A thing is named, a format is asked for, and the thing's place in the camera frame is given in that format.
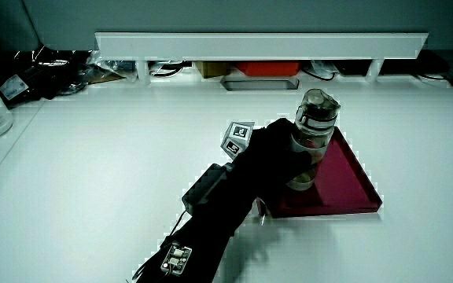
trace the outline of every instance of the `black glove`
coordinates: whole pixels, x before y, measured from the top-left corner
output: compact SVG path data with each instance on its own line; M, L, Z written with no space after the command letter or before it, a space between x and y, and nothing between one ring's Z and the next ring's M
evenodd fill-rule
M248 148L239 153L227 179L214 188L207 204L194 210L183 228L165 239L160 251L145 263L138 283L211 282L230 237L251 211L252 202L313 167L310 154L289 150L294 127L287 119L279 119L254 130ZM173 241L192 248L180 277L166 276L160 270Z

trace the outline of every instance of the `white desk surface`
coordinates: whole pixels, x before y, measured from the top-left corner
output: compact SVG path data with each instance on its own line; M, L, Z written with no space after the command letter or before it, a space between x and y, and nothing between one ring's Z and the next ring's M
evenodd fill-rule
M453 282L453 88L410 76L301 79L279 92L111 82L40 101L0 149L0 282L130 279L190 185L229 161L219 147L229 122L292 119L313 87L341 103L337 125L384 206L263 226L250 215L215 282Z

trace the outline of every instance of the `pink tray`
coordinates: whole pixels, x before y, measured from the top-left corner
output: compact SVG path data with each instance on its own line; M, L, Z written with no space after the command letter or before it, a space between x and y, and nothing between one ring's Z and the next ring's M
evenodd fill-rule
M338 127L310 189L298 192L285 187L266 198L266 205L256 202L261 215L268 208L274 218L376 212L382 205Z

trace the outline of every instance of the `red box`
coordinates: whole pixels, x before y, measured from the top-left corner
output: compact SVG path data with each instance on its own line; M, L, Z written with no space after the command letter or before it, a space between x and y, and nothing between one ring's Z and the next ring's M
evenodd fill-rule
M257 200L258 212L263 215L268 208L274 218L376 212L382 205L338 127L319 163L314 185L303 192L285 187L264 201L266 205Z
M235 67L250 76L291 76L300 70L299 61L245 61Z

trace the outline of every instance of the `wire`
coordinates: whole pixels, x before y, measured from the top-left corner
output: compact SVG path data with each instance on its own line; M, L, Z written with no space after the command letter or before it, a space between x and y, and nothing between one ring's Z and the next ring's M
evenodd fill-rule
M178 224L181 222L182 216L185 215L185 212L186 211L183 211L182 214L179 216L178 222L176 223L176 225L174 225L174 228L172 228L172 231L169 234L169 236L172 236L172 234L174 234L174 231L176 230L176 227L178 227Z
M169 271L166 272L166 273L164 274L164 276L160 277L160 278L159 278L157 281L155 281L154 283L160 282L162 279L164 279L164 278L166 278L167 276L169 276L169 275L171 274L171 272L172 272L172 266L169 266Z
M178 227L178 224L181 222L181 219L182 219L182 217L185 215L185 212L186 212L186 211L183 211L183 212L181 213L181 215L179 216L178 222L174 225L174 228L172 228L172 231L171 231L171 233L169 234L169 236L172 236L172 235L174 234L174 231L175 231L176 228ZM165 245L165 246L162 247L162 248L167 248L170 244L172 244L172 243L168 243L167 245ZM132 276L132 280L136 280L139 276L141 276L142 271L145 269L145 266L146 266L146 264L148 263L148 261L149 261L149 260L147 260L146 262L144 262L144 263L138 268L138 270L134 273L134 276Z
M320 76L318 76L318 75L312 74L311 72L307 71L305 68L302 68L302 71L303 71L305 74L307 74L307 75L311 75L311 76L315 77L316 79L321 79L321 80L324 80L324 81L330 81L330 80L332 80L332 79L335 77L335 74L336 74L336 72L333 72L331 78L323 78L323 77L320 77Z
M426 79L435 79L435 80L444 80L444 79L447 79L445 78L445 76L443 76L443 78L434 78L434 77L430 77L428 75L423 75L423 74L419 74L422 78L426 78Z

